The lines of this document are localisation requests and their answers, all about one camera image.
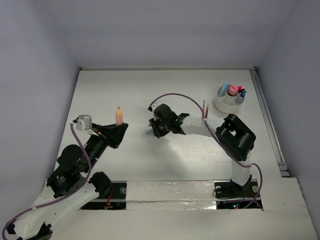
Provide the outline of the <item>orange pastel highlighter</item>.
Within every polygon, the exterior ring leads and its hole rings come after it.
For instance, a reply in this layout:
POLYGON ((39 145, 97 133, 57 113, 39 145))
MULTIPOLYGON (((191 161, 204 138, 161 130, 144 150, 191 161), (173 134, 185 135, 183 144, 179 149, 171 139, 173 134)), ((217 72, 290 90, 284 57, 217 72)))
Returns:
POLYGON ((119 106, 117 107, 117 111, 115 113, 115 124, 117 126, 123 124, 123 112, 119 106))

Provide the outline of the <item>green pastel highlighter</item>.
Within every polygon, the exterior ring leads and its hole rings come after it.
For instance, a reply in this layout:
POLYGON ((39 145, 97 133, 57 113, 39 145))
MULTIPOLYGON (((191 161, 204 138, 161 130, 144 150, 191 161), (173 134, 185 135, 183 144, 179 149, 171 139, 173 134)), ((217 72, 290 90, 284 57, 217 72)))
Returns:
POLYGON ((146 131, 146 132, 143 132, 143 133, 141 134, 141 136, 142 136, 142 138, 144 139, 144 138, 150 136, 150 134, 151 134, 151 132, 146 131))

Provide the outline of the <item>clear blue capped pen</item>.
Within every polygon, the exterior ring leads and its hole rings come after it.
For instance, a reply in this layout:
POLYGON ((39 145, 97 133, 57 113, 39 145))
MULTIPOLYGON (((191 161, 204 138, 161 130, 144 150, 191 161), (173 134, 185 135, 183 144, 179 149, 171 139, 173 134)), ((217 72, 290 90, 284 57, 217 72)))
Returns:
POLYGON ((239 99, 240 99, 240 100, 241 100, 241 99, 244 99, 245 96, 246 96, 246 93, 247 93, 247 91, 244 89, 244 90, 240 93, 239 99))

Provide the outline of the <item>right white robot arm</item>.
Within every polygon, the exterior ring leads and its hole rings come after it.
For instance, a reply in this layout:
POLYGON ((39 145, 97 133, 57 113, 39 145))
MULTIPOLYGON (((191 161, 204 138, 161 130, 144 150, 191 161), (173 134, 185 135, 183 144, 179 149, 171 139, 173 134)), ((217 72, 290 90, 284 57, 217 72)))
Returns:
POLYGON ((235 114, 225 118, 202 118, 188 113, 177 115, 166 104, 153 104, 148 108, 153 113, 149 123, 157 138, 168 133, 212 137, 231 158, 230 190, 235 196, 242 196, 249 189, 252 180, 249 160, 256 135, 235 114))

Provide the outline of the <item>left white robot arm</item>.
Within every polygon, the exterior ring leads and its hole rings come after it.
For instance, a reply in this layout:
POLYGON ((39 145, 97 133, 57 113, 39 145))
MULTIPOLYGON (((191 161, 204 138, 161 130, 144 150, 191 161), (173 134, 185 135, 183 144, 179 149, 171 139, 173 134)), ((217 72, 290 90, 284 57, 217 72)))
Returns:
POLYGON ((39 197, 32 206, 9 220, 2 238, 15 235, 19 240, 48 240, 59 224, 75 211, 93 209, 92 200, 101 199, 99 209, 124 209, 127 183, 113 183, 103 172, 93 167, 107 148, 117 149, 128 128, 120 125, 99 125, 79 116, 70 123, 70 130, 90 135, 82 144, 65 147, 57 159, 58 167, 45 181, 39 197))

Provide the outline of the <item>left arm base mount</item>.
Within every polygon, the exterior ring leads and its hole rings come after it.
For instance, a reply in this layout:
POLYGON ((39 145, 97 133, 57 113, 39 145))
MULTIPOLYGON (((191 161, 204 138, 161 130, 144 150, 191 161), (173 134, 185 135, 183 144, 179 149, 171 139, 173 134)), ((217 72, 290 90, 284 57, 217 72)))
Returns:
POLYGON ((112 184, 110 193, 98 197, 82 206, 81 210, 125 210, 127 208, 127 182, 116 181, 112 184))

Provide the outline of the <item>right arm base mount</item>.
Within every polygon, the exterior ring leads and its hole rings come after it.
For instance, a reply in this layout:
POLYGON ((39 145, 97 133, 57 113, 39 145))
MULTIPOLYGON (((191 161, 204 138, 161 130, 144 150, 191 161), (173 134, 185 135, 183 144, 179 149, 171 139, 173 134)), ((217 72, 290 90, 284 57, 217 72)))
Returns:
POLYGON ((216 198, 218 210, 263 209, 259 185, 252 180, 246 186, 238 186, 230 181, 214 183, 212 195, 216 198))

